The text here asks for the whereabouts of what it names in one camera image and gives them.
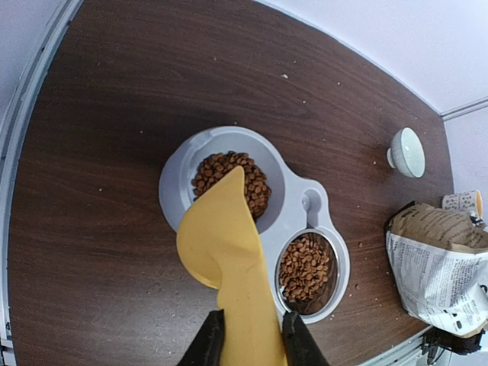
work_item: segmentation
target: wood grain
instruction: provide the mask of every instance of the wood grain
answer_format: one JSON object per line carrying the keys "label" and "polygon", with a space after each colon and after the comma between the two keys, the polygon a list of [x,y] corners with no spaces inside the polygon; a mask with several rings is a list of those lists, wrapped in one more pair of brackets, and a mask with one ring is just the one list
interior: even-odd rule
{"label": "wood grain", "polygon": [[[216,294],[178,259],[159,174],[185,138],[235,122],[329,193],[352,258],[334,317],[310,327],[329,362],[358,364],[422,329],[400,305],[383,227],[409,201],[452,192],[432,110],[256,3],[87,0],[40,93],[16,181],[8,280],[20,366],[177,363]],[[385,159],[405,126],[424,143],[421,179]]]}

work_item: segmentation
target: kibble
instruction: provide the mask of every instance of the kibble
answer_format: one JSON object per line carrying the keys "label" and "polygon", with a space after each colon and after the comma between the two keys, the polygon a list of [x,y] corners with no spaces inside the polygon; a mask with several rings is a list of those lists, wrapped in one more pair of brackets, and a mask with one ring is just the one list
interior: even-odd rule
{"label": "kibble", "polygon": [[327,241],[319,234],[298,236],[287,247],[280,264],[279,281],[289,301],[311,301],[329,280]]}
{"label": "kibble", "polygon": [[266,185],[266,174],[249,157],[249,154],[229,151],[227,154],[221,152],[208,156],[198,166],[197,174],[191,180],[191,185],[194,187],[195,195],[199,198],[238,165],[244,168],[244,195],[252,218],[256,220],[268,208],[271,189]]}

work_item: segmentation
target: yellow scoop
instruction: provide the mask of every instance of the yellow scoop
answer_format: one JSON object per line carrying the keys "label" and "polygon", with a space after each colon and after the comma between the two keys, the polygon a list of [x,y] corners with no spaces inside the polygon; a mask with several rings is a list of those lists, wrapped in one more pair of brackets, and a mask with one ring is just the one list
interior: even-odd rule
{"label": "yellow scoop", "polygon": [[259,234],[237,167],[186,212],[176,237],[183,265],[219,290],[225,310],[221,366],[285,366],[286,356]]}

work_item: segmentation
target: small white ceramic bowl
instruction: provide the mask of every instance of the small white ceramic bowl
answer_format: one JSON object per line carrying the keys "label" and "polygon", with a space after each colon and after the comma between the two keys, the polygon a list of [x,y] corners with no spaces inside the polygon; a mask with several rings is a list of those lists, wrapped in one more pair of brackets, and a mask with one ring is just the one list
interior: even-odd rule
{"label": "small white ceramic bowl", "polygon": [[417,134],[405,127],[391,140],[387,151],[388,163],[393,169],[410,178],[420,178],[425,172],[425,154]]}

